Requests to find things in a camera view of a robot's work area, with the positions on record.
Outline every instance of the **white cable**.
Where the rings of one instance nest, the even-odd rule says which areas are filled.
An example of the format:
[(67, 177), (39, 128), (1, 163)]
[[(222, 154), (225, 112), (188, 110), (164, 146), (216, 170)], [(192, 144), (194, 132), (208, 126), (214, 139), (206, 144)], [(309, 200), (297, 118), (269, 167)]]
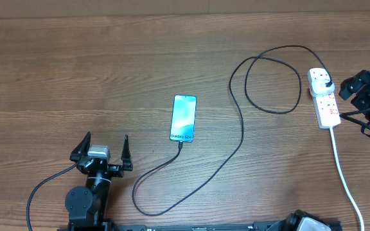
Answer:
[(355, 208), (355, 212), (357, 212), (357, 214), (358, 214), (358, 218), (359, 218), (359, 222), (360, 222), (360, 230), (365, 231), (364, 219), (362, 218), (362, 215), (359, 211), (358, 205), (355, 203), (351, 193), (349, 192), (349, 189), (348, 189), (348, 187), (346, 185), (346, 182), (345, 182), (344, 175), (342, 174), (342, 170), (340, 168), (339, 158), (338, 158), (338, 153), (337, 153), (337, 145), (336, 145), (336, 142), (335, 142), (335, 136), (333, 135), (333, 128), (332, 127), (329, 127), (329, 132), (331, 133), (333, 155), (335, 156), (335, 162), (337, 163), (337, 168), (338, 168), (338, 173), (339, 173), (339, 176), (340, 176), (340, 180), (342, 180), (342, 184), (344, 185), (346, 194), (349, 197), (349, 199), (351, 200), (351, 203), (352, 203), (353, 207)]

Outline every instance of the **phone screen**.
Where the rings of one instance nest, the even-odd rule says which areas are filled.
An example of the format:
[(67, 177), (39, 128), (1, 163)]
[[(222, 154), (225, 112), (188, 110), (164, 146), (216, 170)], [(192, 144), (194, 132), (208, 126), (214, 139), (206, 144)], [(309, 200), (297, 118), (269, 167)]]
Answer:
[(197, 97), (176, 95), (173, 100), (171, 141), (192, 142)]

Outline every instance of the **beige wall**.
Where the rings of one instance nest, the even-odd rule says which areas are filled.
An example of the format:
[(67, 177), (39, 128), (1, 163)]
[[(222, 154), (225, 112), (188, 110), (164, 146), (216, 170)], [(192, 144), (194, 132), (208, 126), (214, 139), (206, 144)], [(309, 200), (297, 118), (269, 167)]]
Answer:
[(0, 19), (370, 10), (370, 0), (0, 0)]

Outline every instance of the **wooden tabletop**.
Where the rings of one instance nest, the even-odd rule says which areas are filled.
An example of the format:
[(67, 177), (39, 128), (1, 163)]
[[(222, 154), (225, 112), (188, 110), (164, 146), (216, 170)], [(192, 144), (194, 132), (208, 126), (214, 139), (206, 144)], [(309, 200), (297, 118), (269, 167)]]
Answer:
[[(307, 71), (320, 67), (306, 50), (269, 53), (301, 74), (299, 106), (264, 113), (245, 98), (244, 65), (233, 81), (245, 120), (236, 155), (198, 193), (159, 217), (140, 214), (131, 200), (137, 178), (172, 158), (169, 140), (175, 94), (198, 97), (195, 141), (143, 182), (136, 194), (146, 212), (160, 212), (207, 180), (237, 147), (240, 118), (228, 91), (235, 67), (275, 46), (313, 49), (342, 80), (370, 70), (370, 12), (255, 13), (192, 16), (0, 20), (0, 230), (25, 230), (32, 189), (72, 165), (71, 150), (86, 132), (120, 163), (130, 136), (134, 171), (112, 183), (107, 216), (117, 224), (197, 225), (285, 218), (302, 209), (341, 220), (357, 217), (340, 182), (329, 131), (317, 126)], [(248, 92), (260, 106), (287, 110), (297, 98), (295, 73), (259, 61)], [(337, 98), (339, 110), (355, 108)], [(335, 129), (349, 190), (370, 228), (370, 139), (343, 121)], [(42, 186), (31, 204), (34, 230), (67, 225), (67, 192), (85, 184), (74, 169)]]

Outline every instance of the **white power strip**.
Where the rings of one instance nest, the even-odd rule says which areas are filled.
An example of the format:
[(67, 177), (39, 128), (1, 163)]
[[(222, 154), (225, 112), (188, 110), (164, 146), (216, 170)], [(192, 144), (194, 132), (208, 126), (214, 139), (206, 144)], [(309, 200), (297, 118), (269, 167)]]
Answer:
[[(308, 72), (309, 87), (313, 99), (313, 105), (315, 106), (319, 128), (331, 128), (340, 124), (335, 95), (333, 93), (317, 94), (314, 92), (314, 90), (318, 92), (323, 91), (315, 88), (315, 82), (324, 83), (324, 80), (329, 80), (329, 77), (327, 76), (328, 73), (323, 68), (313, 68)], [(334, 84), (332, 84), (330, 89), (335, 89)]]

